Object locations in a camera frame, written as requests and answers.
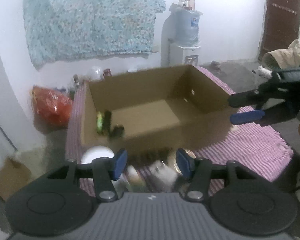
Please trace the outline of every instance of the wall socket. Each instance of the wall socket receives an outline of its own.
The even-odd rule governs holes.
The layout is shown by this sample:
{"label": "wall socket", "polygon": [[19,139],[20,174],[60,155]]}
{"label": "wall socket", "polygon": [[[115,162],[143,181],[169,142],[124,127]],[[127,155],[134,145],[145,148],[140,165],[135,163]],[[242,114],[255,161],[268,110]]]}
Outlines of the wall socket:
{"label": "wall socket", "polygon": [[153,46],[152,46],[151,52],[152,52],[152,53],[159,52],[160,47],[161,47],[160,45],[153,45]]}

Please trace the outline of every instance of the cardboard box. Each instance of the cardboard box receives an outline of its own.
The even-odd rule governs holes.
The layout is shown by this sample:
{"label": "cardboard box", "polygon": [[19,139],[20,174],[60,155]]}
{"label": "cardboard box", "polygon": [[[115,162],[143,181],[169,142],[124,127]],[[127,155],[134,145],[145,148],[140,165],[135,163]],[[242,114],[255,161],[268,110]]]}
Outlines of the cardboard box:
{"label": "cardboard box", "polygon": [[[191,65],[125,73],[89,82],[82,116],[81,142],[103,145],[129,155],[162,148],[198,149],[226,136],[229,95]],[[111,125],[125,128],[123,138],[109,141],[96,132],[97,112],[112,111]]]}
{"label": "cardboard box", "polygon": [[31,181],[31,172],[24,164],[7,158],[0,171],[0,197],[6,201]]}

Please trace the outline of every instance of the brown wooden door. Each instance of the brown wooden door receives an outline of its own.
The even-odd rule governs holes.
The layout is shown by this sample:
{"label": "brown wooden door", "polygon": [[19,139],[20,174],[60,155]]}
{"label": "brown wooden door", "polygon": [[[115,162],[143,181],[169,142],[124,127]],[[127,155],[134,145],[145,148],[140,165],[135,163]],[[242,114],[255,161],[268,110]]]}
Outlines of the brown wooden door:
{"label": "brown wooden door", "polygon": [[266,6],[259,59],[267,52],[288,48],[299,38],[300,0],[267,0]]}

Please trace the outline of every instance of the orange bag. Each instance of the orange bag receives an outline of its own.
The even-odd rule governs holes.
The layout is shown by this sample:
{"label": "orange bag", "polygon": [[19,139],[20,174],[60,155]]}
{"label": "orange bag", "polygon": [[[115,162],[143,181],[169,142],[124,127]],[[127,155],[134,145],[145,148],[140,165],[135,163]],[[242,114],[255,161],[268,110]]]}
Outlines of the orange bag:
{"label": "orange bag", "polygon": [[32,90],[34,111],[48,123],[67,126],[72,100],[59,91],[34,86]]}

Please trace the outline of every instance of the striped cloth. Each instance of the striped cloth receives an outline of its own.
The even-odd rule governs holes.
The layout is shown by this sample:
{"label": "striped cloth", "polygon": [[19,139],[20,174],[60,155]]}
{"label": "striped cloth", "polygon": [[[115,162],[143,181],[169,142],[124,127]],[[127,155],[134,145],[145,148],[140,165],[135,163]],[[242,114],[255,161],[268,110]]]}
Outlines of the striped cloth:
{"label": "striped cloth", "polygon": [[[228,85],[223,83],[208,70],[199,67],[199,70],[213,80],[229,95],[234,94]],[[86,87],[81,86],[74,97],[71,118],[68,124],[66,139],[66,158],[81,161],[85,148],[80,143],[81,117],[84,109],[84,95]],[[251,106],[242,107],[238,112],[251,111]],[[215,164],[225,164],[227,160],[237,160],[259,175],[275,180],[290,162],[293,151],[280,137],[280,133],[271,126],[261,127],[255,123],[235,126],[228,132],[226,138],[217,144],[194,151],[197,157],[208,158]],[[145,178],[149,189],[156,191],[151,182],[150,171],[147,167],[139,170]],[[93,183],[87,179],[80,180],[80,187],[88,194],[94,195]],[[212,180],[210,195],[223,188],[222,180]]]}

